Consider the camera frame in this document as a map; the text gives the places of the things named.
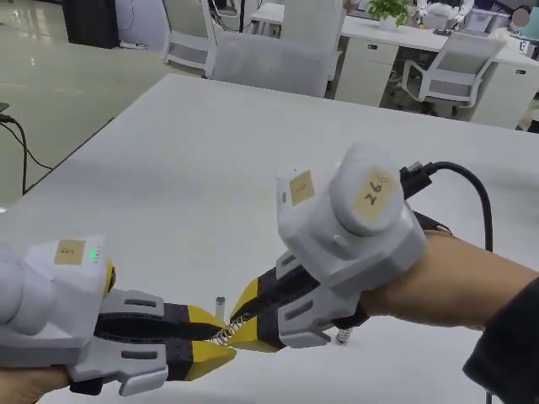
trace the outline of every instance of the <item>spring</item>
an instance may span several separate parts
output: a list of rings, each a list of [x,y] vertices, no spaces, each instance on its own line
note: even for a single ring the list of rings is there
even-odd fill
[[[337,345],[346,345],[350,339],[352,331],[352,328],[348,328],[347,330],[339,330],[337,337],[335,338]]]
[[[220,332],[214,335],[213,338],[210,339],[210,342],[215,343],[217,345],[221,345],[222,347],[227,347],[228,343],[230,342],[230,339],[234,336],[237,330],[239,330],[240,327],[248,320],[249,320],[248,314],[244,314],[238,317],[236,320],[228,324]]]

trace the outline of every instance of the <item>floor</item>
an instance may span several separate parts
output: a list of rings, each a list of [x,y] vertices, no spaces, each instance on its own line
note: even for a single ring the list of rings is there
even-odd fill
[[[61,6],[0,0],[0,103],[29,149],[55,166],[161,77],[176,72],[147,50],[101,50],[67,41]],[[0,212],[21,195],[22,149],[0,127]],[[29,183],[47,170],[29,165]]]

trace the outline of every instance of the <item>strap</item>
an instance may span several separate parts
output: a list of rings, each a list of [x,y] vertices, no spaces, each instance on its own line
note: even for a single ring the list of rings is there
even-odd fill
[[[435,221],[434,219],[431,219],[430,217],[422,215],[418,212],[414,212],[414,214],[423,231],[442,231],[447,234],[452,234],[451,230],[447,226],[442,225],[438,221]],[[332,323],[341,330],[347,330],[352,327],[361,326],[368,319],[369,316],[365,313],[361,307],[361,304],[358,303],[353,316],[335,319],[332,321]]]

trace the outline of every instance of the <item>number label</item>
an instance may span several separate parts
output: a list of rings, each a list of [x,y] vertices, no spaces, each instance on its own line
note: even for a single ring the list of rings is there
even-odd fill
[[[314,185],[310,171],[298,175],[290,181],[292,206],[299,205],[314,196]]]
[[[80,265],[83,262],[84,245],[81,240],[60,240],[54,257],[55,265]]]
[[[367,221],[376,221],[387,206],[397,183],[391,174],[379,167],[370,170],[367,180],[360,187],[352,209]]]

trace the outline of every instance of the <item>white cabinet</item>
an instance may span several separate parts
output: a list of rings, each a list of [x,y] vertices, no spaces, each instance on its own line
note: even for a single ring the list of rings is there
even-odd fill
[[[497,63],[491,68],[492,71],[485,75],[478,103],[470,111],[468,119],[476,124],[514,129],[539,88],[539,67]]]
[[[380,106],[398,46],[350,39],[335,99]]]

